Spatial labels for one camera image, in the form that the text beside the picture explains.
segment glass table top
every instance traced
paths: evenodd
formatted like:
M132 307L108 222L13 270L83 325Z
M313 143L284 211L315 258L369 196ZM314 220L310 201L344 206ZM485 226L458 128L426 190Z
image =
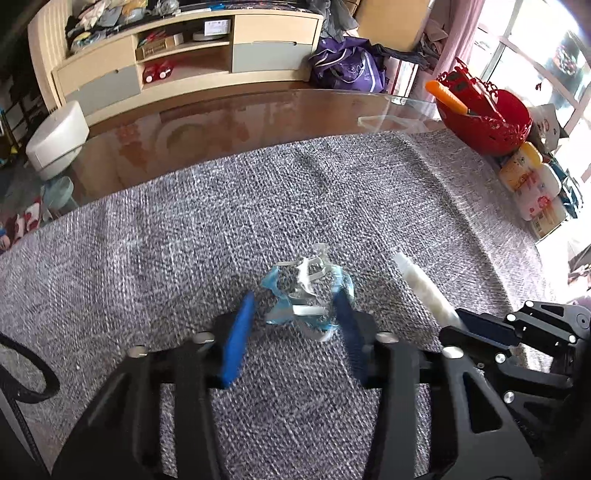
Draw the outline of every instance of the glass table top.
M433 103L387 95L314 89L238 95L126 117L78 146L61 175L83 205L216 158L329 135L432 131L444 128L438 118Z

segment white tissue roll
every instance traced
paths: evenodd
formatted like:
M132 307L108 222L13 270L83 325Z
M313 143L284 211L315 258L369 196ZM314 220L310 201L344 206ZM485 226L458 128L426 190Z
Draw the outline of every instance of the white tissue roll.
M414 294L423 302L442 327L453 326L465 330L464 324L457 315L452 304L445 298L421 267L413 263L406 255L397 253L394 256L404 280L412 288Z

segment orange handle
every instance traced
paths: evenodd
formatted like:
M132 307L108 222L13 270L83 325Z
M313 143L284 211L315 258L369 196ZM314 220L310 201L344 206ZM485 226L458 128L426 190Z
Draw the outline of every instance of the orange handle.
M429 80L425 84L425 90L433 95L441 103L448 106L452 112L459 115L467 115L468 107L449 88L437 80Z

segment gray drawer front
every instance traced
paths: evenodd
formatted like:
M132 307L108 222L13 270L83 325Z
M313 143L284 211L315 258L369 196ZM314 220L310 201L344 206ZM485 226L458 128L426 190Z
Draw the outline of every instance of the gray drawer front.
M66 100L78 100L84 115L90 115L101 108L120 102L141 91L135 65L107 73L78 90L66 95Z
M254 42L235 44L232 73L266 70L299 70L306 65L312 45L293 42Z

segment gray rug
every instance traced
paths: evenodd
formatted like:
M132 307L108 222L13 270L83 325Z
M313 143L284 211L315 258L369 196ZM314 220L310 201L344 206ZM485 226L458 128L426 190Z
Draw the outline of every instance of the gray rug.
M509 194L448 131L320 138L177 171L81 208L0 257L0 330L62 383L54 399L24 407L48 461L128 347L178 345L252 288L259 318L242 375L213 396L231 478L360 478L378 392L351 379L340 337L314 343L260 317L272 304L263 275L316 242L353 276L357 307L422 348L439 347L438 327L402 280L397 251L457 307L505 314L552 299ZM39 383L26 362L0 353ZM419 402L417 473L428 458L422 389Z

